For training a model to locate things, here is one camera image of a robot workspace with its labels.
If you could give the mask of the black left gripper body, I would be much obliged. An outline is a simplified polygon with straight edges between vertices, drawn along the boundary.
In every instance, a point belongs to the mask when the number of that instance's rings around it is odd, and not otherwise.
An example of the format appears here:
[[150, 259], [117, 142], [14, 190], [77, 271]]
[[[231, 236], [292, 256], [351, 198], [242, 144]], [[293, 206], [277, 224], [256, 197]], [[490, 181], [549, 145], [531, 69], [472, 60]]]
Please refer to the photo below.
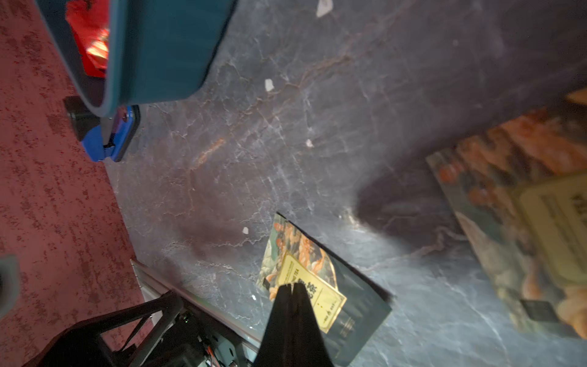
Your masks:
[[237, 366], [238, 340], [178, 293], [81, 321], [28, 366]]

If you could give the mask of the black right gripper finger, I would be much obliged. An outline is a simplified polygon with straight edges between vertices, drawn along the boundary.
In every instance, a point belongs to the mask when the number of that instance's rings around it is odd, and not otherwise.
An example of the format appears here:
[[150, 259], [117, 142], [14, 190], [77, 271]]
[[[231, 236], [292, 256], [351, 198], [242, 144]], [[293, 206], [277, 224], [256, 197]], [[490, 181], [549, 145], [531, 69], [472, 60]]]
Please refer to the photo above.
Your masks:
[[279, 287], [253, 365], [333, 366], [304, 285]]

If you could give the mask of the black yellow tea pouch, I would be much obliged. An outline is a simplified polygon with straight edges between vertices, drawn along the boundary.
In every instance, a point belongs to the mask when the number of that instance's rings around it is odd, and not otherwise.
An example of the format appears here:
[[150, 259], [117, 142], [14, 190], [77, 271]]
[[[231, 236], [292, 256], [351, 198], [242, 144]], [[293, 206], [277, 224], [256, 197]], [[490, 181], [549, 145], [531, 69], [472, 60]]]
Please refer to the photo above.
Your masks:
[[389, 297], [330, 249], [276, 214], [257, 286], [274, 301], [279, 286], [304, 284], [326, 349], [348, 366], [391, 313]]

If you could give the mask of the black green tea pouch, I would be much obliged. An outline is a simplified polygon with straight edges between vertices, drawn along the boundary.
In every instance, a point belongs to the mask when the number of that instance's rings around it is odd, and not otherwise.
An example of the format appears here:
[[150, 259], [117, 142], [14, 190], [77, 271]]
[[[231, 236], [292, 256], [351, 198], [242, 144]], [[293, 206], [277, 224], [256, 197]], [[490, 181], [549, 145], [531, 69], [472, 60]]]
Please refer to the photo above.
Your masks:
[[516, 327], [585, 338], [585, 89], [426, 161]]

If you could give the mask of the teal plastic storage box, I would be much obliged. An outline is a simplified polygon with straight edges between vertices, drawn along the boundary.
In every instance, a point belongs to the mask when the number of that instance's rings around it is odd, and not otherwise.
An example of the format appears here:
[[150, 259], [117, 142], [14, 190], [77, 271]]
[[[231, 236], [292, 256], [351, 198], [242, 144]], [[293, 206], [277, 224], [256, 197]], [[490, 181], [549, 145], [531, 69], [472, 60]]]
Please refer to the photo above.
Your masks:
[[186, 99], [203, 84], [235, 10], [234, 1], [111, 1], [105, 78], [83, 70], [64, 1], [36, 6], [87, 108], [111, 116], [122, 105]]

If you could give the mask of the red foil tea bag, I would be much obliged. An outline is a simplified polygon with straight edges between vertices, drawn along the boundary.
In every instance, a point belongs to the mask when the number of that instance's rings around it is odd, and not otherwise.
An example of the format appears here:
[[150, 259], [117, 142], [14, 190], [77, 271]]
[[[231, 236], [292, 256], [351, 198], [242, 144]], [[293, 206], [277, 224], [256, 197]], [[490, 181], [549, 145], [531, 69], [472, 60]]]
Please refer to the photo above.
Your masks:
[[109, 1], [68, 1], [65, 18], [73, 33], [85, 74], [104, 79], [109, 59]]

